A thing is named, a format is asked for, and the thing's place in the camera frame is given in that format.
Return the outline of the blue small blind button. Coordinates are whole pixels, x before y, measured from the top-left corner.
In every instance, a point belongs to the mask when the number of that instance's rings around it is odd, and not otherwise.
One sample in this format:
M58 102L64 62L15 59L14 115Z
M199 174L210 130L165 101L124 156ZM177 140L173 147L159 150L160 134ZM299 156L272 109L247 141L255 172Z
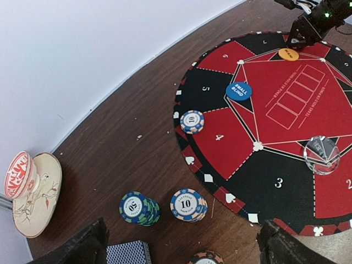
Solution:
M245 82L234 82L227 86L225 94L233 101L246 101L252 96L252 88Z

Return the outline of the blue white poker chip stack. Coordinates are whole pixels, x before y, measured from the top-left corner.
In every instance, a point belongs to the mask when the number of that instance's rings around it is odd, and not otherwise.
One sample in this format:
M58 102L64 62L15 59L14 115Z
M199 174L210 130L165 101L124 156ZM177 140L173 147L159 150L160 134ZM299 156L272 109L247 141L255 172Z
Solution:
M175 218L195 223L206 216L208 204L195 190L185 188L178 190L171 198L170 210Z

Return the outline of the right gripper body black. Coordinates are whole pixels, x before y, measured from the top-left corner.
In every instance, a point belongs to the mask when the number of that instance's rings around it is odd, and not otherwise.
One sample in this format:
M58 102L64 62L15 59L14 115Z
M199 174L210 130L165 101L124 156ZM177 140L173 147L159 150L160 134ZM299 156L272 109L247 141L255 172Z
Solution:
M305 45L313 46L316 42L322 40L322 36L310 23L305 14L300 15L292 24L291 28L299 29L301 34L305 37Z

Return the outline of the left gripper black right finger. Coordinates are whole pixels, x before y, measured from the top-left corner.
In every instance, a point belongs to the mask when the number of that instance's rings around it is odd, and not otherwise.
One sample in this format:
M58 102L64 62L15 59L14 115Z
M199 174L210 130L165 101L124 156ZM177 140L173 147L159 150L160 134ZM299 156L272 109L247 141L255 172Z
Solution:
M343 263L344 236L308 238L289 234L266 220L257 234L259 263Z

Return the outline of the clear acrylic dealer button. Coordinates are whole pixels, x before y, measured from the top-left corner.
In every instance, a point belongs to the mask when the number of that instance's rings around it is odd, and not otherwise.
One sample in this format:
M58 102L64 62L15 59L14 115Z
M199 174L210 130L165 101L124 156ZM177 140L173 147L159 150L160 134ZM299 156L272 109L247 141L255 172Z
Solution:
M315 174L329 175L339 166L340 150L332 139L314 136L305 145L303 157L308 168Z

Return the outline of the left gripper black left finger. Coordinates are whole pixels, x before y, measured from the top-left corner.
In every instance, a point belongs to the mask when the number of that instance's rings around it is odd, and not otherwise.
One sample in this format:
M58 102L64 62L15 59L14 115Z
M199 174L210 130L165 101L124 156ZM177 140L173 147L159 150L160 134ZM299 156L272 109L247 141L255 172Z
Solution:
M70 238L62 246L31 261L43 263L107 263L109 230L99 218Z

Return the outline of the single blue ten chip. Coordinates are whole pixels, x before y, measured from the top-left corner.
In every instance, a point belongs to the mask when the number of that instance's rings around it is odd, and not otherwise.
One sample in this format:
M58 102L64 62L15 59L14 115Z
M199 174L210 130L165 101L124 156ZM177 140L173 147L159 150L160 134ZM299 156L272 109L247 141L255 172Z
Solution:
M205 118L202 112L189 110L180 119L180 127L186 134L197 134L205 127Z

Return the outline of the orange big blind button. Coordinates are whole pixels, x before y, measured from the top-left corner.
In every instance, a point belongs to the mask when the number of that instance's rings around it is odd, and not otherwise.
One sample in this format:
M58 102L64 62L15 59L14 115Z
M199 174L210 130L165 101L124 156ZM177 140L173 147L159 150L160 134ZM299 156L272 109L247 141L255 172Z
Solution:
M298 52L290 48L281 48L278 51L278 55L281 57L281 59L291 62L297 61L299 59Z

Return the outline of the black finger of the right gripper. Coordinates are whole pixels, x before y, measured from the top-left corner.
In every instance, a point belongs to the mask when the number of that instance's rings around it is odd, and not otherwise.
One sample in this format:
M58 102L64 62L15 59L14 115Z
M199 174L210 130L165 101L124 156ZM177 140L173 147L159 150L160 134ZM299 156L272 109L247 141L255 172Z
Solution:
M299 29L291 28L287 39L287 46L291 49L302 49L305 47L305 37Z

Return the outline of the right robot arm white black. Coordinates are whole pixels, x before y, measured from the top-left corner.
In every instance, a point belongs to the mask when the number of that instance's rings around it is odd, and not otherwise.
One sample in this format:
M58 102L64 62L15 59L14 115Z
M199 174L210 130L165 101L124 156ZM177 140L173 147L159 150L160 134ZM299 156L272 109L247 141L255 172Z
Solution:
M345 24L351 16L351 1L285 1L278 0L289 10L304 12L294 20L287 39L291 49L302 49L322 41L332 28Z

